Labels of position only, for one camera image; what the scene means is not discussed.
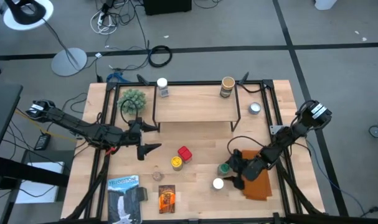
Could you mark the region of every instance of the blue book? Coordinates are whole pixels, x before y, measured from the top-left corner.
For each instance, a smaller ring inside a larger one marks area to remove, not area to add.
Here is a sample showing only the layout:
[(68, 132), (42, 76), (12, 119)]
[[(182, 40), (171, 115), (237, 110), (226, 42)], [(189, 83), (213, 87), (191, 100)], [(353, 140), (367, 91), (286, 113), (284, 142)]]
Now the blue book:
[(139, 176), (108, 180), (108, 223), (140, 224), (140, 201), (137, 196)]

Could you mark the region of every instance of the orange package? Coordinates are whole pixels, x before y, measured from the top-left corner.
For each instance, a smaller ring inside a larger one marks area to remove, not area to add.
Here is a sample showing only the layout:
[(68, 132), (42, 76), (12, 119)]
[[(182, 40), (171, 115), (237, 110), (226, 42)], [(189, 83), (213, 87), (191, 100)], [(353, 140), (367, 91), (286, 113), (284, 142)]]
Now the orange package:
[[(243, 159), (253, 159), (259, 151), (243, 150)], [(243, 194), (247, 199), (253, 200), (267, 200), (267, 197), (272, 196), (272, 188), (270, 187), (270, 180), (267, 170), (261, 171), (258, 178), (254, 181), (248, 181), (244, 176), (244, 190)]]
[(175, 212), (175, 185), (158, 186), (159, 213)]

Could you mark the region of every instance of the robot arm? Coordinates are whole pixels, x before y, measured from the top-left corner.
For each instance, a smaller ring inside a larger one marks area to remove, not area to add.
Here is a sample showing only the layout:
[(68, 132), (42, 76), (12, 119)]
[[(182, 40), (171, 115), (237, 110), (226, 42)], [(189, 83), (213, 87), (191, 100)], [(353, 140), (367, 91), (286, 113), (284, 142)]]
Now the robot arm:
[(296, 115), (290, 127), (281, 128), (272, 143), (263, 147), (253, 159), (243, 159), (242, 153), (234, 149), (227, 163), (238, 175), (226, 179), (233, 181), (236, 188), (244, 189), (241, 175), (249, 181), (255, 180), (262, 170), (270, 170), (276, 164), (285, 148), (294, 144), (299, 137), (306, 136), (309, 131), (323, 129), (331, 120), (330, 110), (314, 100), (302, 104)]
[(121, 128), (100, 124), (98, 120), (101, 113), (97, 117), (97, 122), (87, 123), (74, 116), (64, 113), (55, 107), (55, 104), (49, 100), (34, 101), (34, 104), (26, 111), (30, 119), (45, 123), (53, 122), (59, 126), (68, 129), (74, 134), (84, 137), (89, 145), (106, 149), (115, 154), (121, 146), (137, 146), (138, 159), (144, 160), (144, 156), (156, 149), (161, 144), (145, 144), (141, 145), (141, 131), (156, 131), (158, 128), (146, 124), (141, 118), (129, 121), (129, 130), (123, 131)]

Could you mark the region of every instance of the blue clamp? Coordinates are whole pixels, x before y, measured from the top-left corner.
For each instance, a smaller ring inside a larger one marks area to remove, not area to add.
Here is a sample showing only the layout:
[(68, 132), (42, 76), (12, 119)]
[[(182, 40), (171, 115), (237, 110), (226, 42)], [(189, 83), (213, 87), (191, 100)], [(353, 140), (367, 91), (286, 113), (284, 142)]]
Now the blue clamp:
[(129, 83), (130, 81), (122, 78), (122, 72), (114, 72), (107, 76), (106, 82), (110, 82), (112, 78), (116, 78), (119, 83)]

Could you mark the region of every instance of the black box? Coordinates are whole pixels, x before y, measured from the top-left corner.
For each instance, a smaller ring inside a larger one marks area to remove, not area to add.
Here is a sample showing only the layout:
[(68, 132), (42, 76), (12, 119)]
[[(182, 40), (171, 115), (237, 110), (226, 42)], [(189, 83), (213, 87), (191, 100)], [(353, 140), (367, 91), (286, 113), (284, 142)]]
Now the black box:
[(143, 0), (146, 15), (188, 12), (191, 10), (192, 0)]

